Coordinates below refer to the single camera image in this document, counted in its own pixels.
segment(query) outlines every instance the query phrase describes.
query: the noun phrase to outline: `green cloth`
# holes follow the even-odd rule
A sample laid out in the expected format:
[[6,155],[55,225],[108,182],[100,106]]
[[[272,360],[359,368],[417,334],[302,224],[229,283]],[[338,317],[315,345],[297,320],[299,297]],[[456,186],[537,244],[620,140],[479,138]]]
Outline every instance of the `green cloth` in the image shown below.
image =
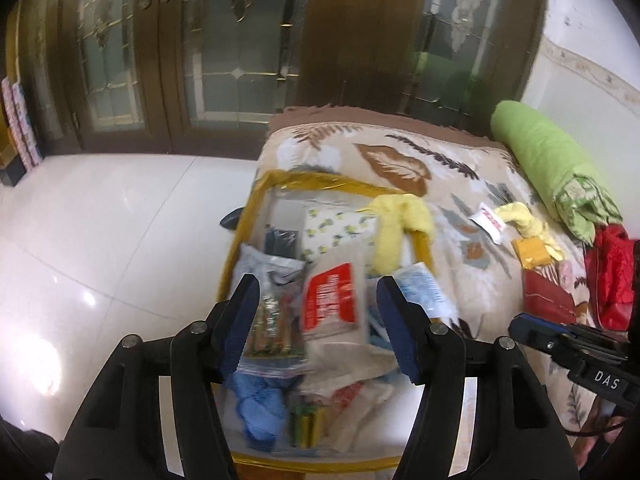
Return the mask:
[[582,148],[543,114],[502,101],[491,117],[495,140],[506,144],[545,203],[580,240],[593,244],[596,224],[622,223],[602,177]]

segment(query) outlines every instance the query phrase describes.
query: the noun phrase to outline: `yellow towel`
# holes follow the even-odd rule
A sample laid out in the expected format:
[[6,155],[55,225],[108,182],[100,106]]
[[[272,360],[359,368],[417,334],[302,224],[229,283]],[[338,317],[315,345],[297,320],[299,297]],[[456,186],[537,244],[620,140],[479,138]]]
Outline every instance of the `yellow towel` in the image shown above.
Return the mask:
[[514,222],[523,238],[540,238],[545,244],[546,252],[554,260],[564,260],[562,249],[549,232],[549,224],[533,216],[525,204],[513,202],[496,208],[494,212],[504,222]]
[[380,195],[359,211],[372,213],[380,219],[373,265],[380,274],[390,274],[400,266],[405,230],[421,231],[433,238],[435,229],[431,214],[423,200],[415,195]]

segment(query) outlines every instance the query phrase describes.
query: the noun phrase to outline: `black cable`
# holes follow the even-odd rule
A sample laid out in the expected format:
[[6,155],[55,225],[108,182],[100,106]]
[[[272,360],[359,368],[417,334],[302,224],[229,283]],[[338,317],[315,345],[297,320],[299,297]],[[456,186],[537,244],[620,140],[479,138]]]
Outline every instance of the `black cable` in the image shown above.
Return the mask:
[[626,420],[624,422],[620,422],[619,424],[614,424],[613,426],[604,428],[603,430],[571,431],[571,430],[568,430],[567,428],[564,428],[564,432],[569,436],[601,436],[601,435],[604,435],[605,433],[609,433],[609,431],[614,431],[614,430],[618,430],[619,428],[622,428],[622,426],[625,425],[625,422]]

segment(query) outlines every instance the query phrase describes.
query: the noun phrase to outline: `lemon print cloth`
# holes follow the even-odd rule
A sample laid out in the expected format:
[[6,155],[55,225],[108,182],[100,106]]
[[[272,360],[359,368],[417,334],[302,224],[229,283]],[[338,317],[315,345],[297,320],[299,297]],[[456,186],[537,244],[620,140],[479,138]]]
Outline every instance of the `lemon print cloth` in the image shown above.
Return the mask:
[[368,238],[367,243],[373,246],[377,228],[378,218],[371,214],[335,207],[308,208],[302,232],[302,257],[314,262],[329,248],[357,237]]

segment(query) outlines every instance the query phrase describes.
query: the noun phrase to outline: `black device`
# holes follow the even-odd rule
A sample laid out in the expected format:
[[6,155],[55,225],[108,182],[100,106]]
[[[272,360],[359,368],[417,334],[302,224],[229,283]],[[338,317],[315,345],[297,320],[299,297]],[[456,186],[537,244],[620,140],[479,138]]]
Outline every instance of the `black device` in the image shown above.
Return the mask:
[[[257,280],[245,276],[229,301],[217,304],[205,321],[191,323],[173,338],[123,338],[62,443],[54,480],[181,478],[167,471],[164,459],[160,375],[171,376],[185,478],[236,480],[210,384],[222,383],[238,364],[258,302]],[[550,353],[572,370],[577,382],[600,388],[598,393],[603,391],[605,398],[615,398],[628,410],[620,436],[588,478],[630,478],[627,472],[637,468],[640,410],[633,403],[639,380],[628,344],[523,315],[514,319],[511,337],[493,343],[465,339],[431,322],[419,305],[408,303],[390,276],[378,283],[378,307],[401,370],[425,386],[395,479],[447,478],[465,377],[478,378],[474,436],[467,470],[452,478],[580,478],[556,412],[514,338]],[[609,384],[598,371],[610,373]],[[612,388],[614,380],[618,382]]]

